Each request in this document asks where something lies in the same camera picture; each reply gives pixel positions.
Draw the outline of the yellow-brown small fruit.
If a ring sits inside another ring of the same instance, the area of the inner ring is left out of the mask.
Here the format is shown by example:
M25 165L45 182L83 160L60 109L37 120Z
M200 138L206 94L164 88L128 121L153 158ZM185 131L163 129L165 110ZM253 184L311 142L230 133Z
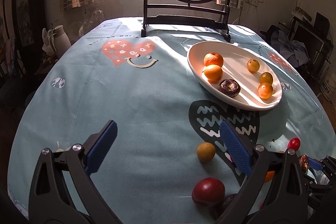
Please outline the yellow-brown small fruit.
M215 146L209 142L204 142L197 147L197 156L200 162L210 162L216 154Z

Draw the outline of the white oval plate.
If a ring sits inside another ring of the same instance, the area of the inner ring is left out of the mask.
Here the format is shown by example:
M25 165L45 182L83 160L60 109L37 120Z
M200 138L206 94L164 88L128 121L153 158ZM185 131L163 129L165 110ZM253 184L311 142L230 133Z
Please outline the white oval plate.
M233 79L241 87L240 93L231 98L218 90L218 83L211 83L204 74L203 58L207 53L217 52L224 59L221 80ZM205 41L194 44L187 52L189 67L208 92L223 102L245 110L270 110L277 106L282 99L282 88L276 73L268 66L260 55L237 44ZM273 93L267 100L258 95L259 77L268 72L273 77Z

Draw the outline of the smooth orange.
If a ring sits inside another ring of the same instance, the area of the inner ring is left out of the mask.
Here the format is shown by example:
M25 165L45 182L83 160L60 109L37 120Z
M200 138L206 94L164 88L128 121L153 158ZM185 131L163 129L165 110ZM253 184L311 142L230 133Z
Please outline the smooth orange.
M223 70L218 65L206 66L203 73L210 83L218 83L223 76Z

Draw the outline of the dark red plum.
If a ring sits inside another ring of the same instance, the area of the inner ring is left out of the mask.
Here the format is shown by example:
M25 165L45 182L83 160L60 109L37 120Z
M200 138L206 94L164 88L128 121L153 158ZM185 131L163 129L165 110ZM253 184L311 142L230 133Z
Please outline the dark red plum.
M230 206L231 202L236 197L236 194L229 194L224 197L222 202L212 206L209 208L210 216L217 220L224 212L225 210Z

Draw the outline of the light blue patterned tablecloth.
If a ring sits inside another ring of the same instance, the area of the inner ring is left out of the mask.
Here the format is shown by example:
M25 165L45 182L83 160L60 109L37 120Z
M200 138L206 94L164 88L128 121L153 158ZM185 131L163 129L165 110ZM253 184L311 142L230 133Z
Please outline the light blue patterned tablecloth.
M261 56L282 86L269 111L244 111L204 89L188 63L189 47L222 41L208 28L150 26L141 37L140 18L102 22L79 39L51 69L27 106L11 149L7 190L27 215L31 180L44 148L59 152L99 132L108 120L118 135L94 185L123 223L213 223L193 203L195 184L221 180L238 192L244 175L228 159L219 137L221 121L270 151L284 151L299 138L300 154L335 155L335 132L304 79L255 32L231 26L231 42ZM209 142L216 154L199 161Z

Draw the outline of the white kettle jug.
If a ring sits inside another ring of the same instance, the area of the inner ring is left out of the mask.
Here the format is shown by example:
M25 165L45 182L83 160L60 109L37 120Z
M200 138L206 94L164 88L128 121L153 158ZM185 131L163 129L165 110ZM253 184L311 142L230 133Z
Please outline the white kettle jug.
M50 30L42 30L42 50L50 57L59 59L71 47L71 42L64 31L63 25L58 25Z

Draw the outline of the yellow-green small fruit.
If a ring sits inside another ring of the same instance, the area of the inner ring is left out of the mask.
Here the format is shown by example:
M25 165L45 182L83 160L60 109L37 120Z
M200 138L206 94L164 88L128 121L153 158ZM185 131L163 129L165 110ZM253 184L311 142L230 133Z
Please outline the yellow-green small fruit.
M269 72L264 72L260 75L259 81L261 84L268 83L270 85L273 85L273 76Z

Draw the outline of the dark purple mangosteen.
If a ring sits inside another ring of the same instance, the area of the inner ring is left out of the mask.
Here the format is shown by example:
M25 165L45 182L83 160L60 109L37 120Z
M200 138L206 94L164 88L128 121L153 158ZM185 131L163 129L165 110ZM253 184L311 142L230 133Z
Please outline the dark purple mangosteen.
M218 90L223 94L234 98L240 93L241 87L234 79L225 79L219 84Z

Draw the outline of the small red tomato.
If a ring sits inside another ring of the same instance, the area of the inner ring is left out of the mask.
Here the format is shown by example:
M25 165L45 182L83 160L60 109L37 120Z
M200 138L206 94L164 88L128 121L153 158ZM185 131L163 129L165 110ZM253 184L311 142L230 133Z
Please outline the small red tomato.
M292 138L287 144L287 149L292 149L294 151L298 151L301 146L301 141L299 138Z

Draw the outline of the large dimpled orange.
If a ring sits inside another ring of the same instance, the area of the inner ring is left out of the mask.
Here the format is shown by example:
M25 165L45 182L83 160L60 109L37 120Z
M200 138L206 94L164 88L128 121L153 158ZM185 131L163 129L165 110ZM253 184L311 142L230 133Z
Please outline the large dimpled orange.
M210 52L204 56L203 63L204 63L204 66L206 67L209 65L217 65L219 67L222 67L224 64L224 59L222 55L220 55L219 53Z

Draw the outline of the small orange tangerine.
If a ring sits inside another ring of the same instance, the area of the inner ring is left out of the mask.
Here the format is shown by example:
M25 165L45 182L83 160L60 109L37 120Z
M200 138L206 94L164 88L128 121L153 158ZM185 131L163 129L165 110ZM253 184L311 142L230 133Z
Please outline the small orange tangerine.
M266 173L265 178L264 178L264 183L273 180L273 178L274 178L274 174L275 174L275 171L268 171L268 172Z

